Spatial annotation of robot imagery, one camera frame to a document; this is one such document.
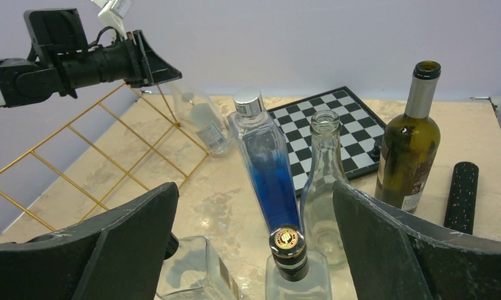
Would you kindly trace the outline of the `clear round glass bottle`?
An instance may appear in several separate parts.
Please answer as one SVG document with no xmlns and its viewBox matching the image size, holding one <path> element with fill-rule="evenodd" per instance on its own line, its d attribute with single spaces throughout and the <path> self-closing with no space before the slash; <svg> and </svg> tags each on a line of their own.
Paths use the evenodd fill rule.
<svg viewBox="0 0 501 300">
<path fill-rule="evenodd" d="M 307 246 L 320 251 L 331 269 L 347 264 L 333 205 L 334 183 L 348 182 L 340 155 L 340 130 L 336 112 L 323 110 L 311 117 L 311 167 L 300 199 Z"/>
</svg>

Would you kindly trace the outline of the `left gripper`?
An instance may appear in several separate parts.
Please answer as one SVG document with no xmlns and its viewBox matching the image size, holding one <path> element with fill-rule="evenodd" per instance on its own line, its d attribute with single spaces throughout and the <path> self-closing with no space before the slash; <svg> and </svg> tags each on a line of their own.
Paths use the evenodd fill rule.
<svg viewBox="0 0 501 300">
<path fill-rule="evenodd" d="M 62 59 L 70 88 L 124 80 L 134 88 L 144 88 L 182 79 L 182 73 L 150 47 L 143 32 L 132 32 L 132 41 L 98 47 L 87 54 Z"/>
</svg>

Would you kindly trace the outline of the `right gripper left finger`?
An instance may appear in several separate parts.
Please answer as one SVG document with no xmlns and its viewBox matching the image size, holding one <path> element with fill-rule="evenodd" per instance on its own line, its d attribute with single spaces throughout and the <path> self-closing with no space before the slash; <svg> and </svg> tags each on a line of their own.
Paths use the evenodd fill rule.
<svg viewBox="0 0 501 300">
<path fill-rule="evenodd" d="M 153 299 L 179 190 L 167 182 L 75 225 L 0 244 L 0 299 Z"/>
</svg>

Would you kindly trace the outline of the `blue square Blu bottle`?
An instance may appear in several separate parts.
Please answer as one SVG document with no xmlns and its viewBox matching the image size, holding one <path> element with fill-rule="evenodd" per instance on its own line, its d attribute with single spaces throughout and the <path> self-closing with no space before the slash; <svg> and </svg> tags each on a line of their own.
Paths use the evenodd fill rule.
<svg viewBox="0 0 501 300">
<path fill-rule="evenodd" d="M 301 227 L 286 139 L 264 107 L 258 89 L 247 88 L 233 98 L 227 117 L 249 181 L 270 232 L 285 225 Z"/>
</svg>

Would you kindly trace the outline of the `dark green wine bottle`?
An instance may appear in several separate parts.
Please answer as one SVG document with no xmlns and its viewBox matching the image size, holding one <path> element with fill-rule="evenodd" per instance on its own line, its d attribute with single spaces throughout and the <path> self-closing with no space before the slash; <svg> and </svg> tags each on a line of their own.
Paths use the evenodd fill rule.
<svg viewBox="0 0 501 300">
<path fill-rule="evenodd" d="M 440 144 L 440 129 L 429 116 L 440 75 L 438 62 L 415 65 L 404 113 L 386 125 L 382 137 L 375 198 L 411 214 Z"/>
</svg>

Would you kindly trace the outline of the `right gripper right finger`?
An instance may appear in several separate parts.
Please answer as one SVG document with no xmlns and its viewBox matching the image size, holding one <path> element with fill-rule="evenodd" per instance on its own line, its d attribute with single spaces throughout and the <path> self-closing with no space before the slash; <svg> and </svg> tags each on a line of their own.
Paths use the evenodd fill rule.
<svg viewBox="0 0 501 300">
<path fill-rule="evenodd" d="M 336 181 L 334 213 L 359 299 L 501 299 L 501 242 L 454 231 Z"/>
</svg>

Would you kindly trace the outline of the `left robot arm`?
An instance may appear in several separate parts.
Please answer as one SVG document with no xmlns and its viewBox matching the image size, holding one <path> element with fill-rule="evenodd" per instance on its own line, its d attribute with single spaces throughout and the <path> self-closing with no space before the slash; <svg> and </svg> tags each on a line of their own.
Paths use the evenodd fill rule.
<svg viewBox="0 0 501 300">
<path fill-rule="evenodd" d="M 0 59 L 0 108 L 41 103 L 54 93 L 77 98 L 78 88 L 118 80 L 145 88 L 182 78 L 141 30 L 105 26 L 88 42 L 76 8 L 28 10 L 24 20 L 31 50 L 26 59 Z"/>
</svg>

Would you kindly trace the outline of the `clear bottle gold black label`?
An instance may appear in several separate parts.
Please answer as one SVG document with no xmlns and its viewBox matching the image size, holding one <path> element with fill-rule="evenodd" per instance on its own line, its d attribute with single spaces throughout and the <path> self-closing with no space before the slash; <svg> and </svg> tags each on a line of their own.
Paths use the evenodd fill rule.
<svg viewBox="0 0 501 300">
<path fill-rule="evenodd" d="M 158 299 L 241 299 L 240 289 L 204 236 L 171 235 L 159 282 Z"/>
</svg>

